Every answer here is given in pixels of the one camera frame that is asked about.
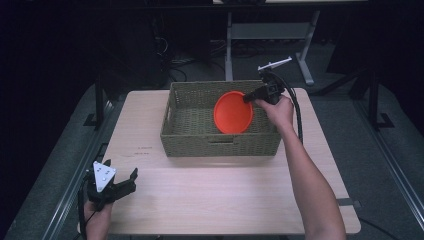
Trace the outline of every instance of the person's left hand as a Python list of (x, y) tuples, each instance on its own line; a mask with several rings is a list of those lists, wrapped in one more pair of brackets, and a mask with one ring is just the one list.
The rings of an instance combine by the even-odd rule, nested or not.
[(106, 204), (102, 211), (96, 212), (95, 203), (87, 201), (84, 204), (85, 221), (88, 220), (86, 226), (88, 240), (107, 239), (112, 217), (112, 207), (113, 203)]

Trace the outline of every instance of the orange plate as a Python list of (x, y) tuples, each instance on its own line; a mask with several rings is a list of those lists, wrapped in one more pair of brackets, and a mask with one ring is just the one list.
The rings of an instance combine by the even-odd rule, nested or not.
[(252, 103), (243, 102), (243, 95), (239, 91), (227, 92), (216, 102), (213, 117), (222, 133), (242, 133), (252, 122)]

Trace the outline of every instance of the human hand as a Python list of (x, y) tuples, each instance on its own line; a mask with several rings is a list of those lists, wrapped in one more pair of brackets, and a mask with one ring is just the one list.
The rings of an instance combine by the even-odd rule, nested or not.
[(269, 120), (280, 133), (283, 130), (293, 129), (293, 103), (290, 98), (282, 95), (276, 105), (269, 104), (261, 99), (256, 99), (255, 103), (265, 110)]
[(87, 222), (86, 232), (88, 240), (107, 239), (112, 217), (113, 203), (106, 204), (100, 212), (96, 212), (96, 204), (87, 201), (84, 204), (84, 216)]

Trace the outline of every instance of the woven storage basket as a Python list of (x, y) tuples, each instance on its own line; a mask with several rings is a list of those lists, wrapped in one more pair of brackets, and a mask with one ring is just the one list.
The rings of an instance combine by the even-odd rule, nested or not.
[(241, 134), (223, 134), (213, 109), (229, 91), (249, 93), (261, 81), (172, 83), (162, 123), (161, 140), (168, 157), (270, 156), (281, 137), (264, 110), (253, 104), (253, 121)]

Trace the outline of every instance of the basket handle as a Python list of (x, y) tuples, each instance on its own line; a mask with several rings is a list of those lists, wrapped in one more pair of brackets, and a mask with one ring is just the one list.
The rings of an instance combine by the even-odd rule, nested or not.
[(235, 140), (236, 137), (231, 134), (224, 134), (224, 135), (218, 135), (218, 136), (208, 136), (206, 138), (208, 144), (210, 145), (229, 145), (229, 144), (236, 144)]

